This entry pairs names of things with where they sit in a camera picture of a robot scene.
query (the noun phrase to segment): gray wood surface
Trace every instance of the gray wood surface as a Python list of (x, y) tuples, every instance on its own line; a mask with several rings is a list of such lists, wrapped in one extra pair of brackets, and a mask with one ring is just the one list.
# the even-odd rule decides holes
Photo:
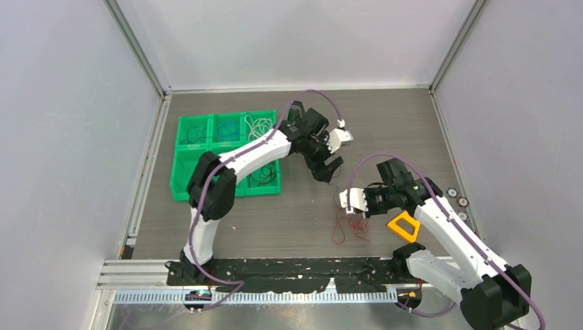
[[(173, 96), (160, 143), (142, 224), (135, 246), (135, 259), (175, 259), (188, 234), (188, 203), (173, 201), (170, 175), (179, 116), (277, 109), (294, 92), (198, 93)], [(339, 106), (354, 141), (341, 149), (341, 174), (333, 180), (344, 189), (351, 171), (371, 153), (389, 152), (405, 157), (432, 178), (440, 188), (458, 188), (451, 160), (425, 89), (391, 89), (327, 92)], [(300, 98), (333, 124), (336, 115), (320, 96)], [(363, 187), (380, 180), (377, 158), (364, 165), (355, 179)], [(369, 232), (358, 239), (343, 221), (346, 240), (331, 239), (337, 208), (335, 186), (314, 181), (303, 157), (281, 160), (282, 193), (277, 196), (243, 197), (221, 220), (214, 241), (218, 258), (390, 256), (405, 242), (386, 228), (398, 211), (370, 219)], [(446, 256), (441, 244), (422, 228), (418, 242), (437, 256)]]

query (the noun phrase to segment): red wire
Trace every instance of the red wire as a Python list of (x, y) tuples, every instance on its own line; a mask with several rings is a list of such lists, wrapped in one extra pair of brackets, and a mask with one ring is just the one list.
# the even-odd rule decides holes
[[(342, 228), (342, 220), (347, 220), (348, 226), (352, 227), (352, 233), (354, 234), (354, 236), (358, 239), (370, 243), (371, 241), (357, 234), (357, 232), (363, 232), (365, 234), (369, 232), (370, 229), (369, 219), (367, 219), (366, 222), (364, 222), (364, 216), (362, 213), (340, 217), (340, 212), (342, 210), (343, 210), (342, 208), (339, 208), (338, 211), (336, 212), (336, 224), (334, 225), (334, 231), (332, 232), (332, 241), (336, 244), (342, 244), (346, 241), (346, 234), (344, 233), (344, 228)], [(338, 228), (340, 228), (340, 231), (342, 233), (341, 241), (336, 241), (336, 230), (338, 230)]]

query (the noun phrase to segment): robotic arm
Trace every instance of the robotic arm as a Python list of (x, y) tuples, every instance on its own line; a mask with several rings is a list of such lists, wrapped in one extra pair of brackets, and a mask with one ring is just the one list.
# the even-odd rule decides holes
[[(430, 283), (460, 306), (462, 314), (474, 329), (497, 329), (529, 312), (528, 303), (492, 267), (504, 265), (505, 273), (530, 295), (531, 275), (522, 266), (511, 267), (506, 260), (493, 253), (457, 216), (448, 200), (433, 181), (426, 178), (440, 204), (453, 219), (448, 219), (430, 196), (423, 182), (415, 180), (405, 164), (391, 159), (377, 165), (382, 183), (377, 187), (350, 189), (347, 203), (345, 190), (340, 201), (346, 212), (364, 213), (365, 217), (387, 213), (400, 208), (412, 215), (431, 231), (457, 262), (456, 268), (436, 258), (419, 243), (410, 243), (393, 252), (393, 269), (406, 278), (419, 278)], [(485, 251), (487, 257), (476, 253), (474, 246), (457, 230), (457, 221), (473, 243)]]
[[(338, 128), (331, 132), (327, 131), (328, 125), (328, 119), (316, 110), (310, 108), (305, 111), (303, 104), (295, 101), (289, 110), (287, 120), (282, 122), (279, 130), (267, 143), (240, 155), (217, 172), (213, 178), (215, 180), (211, 182), (206, 193), (204, 205), (199, 205), (199, 201), (204, 182), (210, 172), (225, 160), (266, 140), (273, 133), (273, 129), (237, 150), (220, 155), (208, 151), (201, 156), (187, 186), (190, 195), (191, 225), (195, 220), (197, 209), (202, 209), (202, 219), (195, 226), (192, 240), (189, 239), (194, 242), (193, 250), (200, 265), (209, 267), (209, 261), (212, 259), (212, 244), (219, 222), (233, 207), (235, 187), (247, 175), (270, 162), (292, 153), (300, 153), (304, 156), (306, 165), (316, 181), (331, 181), (332, 174), (343, 163), (341, 157), (330, 160), (331, 157), (344, 142), (349, 142), (353, 138), (350, 132), (344, 129), (344, 121), (338, 120)], [(199, 270), (195, 265), (188, 242), (180, 252), (179, 259), (187, 274), (193, 278), (198, 277)]]

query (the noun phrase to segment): yellow plastic frame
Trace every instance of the yellow plastic frame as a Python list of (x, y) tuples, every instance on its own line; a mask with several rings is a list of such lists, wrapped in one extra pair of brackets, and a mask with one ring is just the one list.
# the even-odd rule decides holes
[[(407, 232), (405, 229), (399, 227), (399, 224), (397, 224), (399, 220), (403, 220), (406, 223), (410, 224), (413, 227), (413, 233), (409, 234), (409, 232)], [(414, 243), (415, 241), (417, 241), (417, 235), (419, 234), (419, 228), (421, 227), (421, 223), (418, 222), (412, 216), (410, 216), (407, 211), (403, 211), (401, 214), (397, 215), (393, 220), (387, 223), (386, 227), (392, 230), (395, 234), (397, 234), (397, 236), (401, 237), (408, 243)]]

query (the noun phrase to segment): green tray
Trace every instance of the green tray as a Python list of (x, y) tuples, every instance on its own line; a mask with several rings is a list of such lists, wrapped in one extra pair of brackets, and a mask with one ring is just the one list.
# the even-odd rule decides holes
[[(237, 149), (256, 136), (265, 133), (258, 127), (254, 134), (250, 124), (258, 119), (276, 122), (276, 112), (254, 111), (222, 115), (196, 115), (180, 117), (175, 142), (174, 161), (170, 175), (170, 190), (175, 201), (188, 201), (186, 186), (203, 153), (216, 155)], [(235, 197), (281, 194), (281, 168), (276, 160), (248, 175), (235, 189)]]

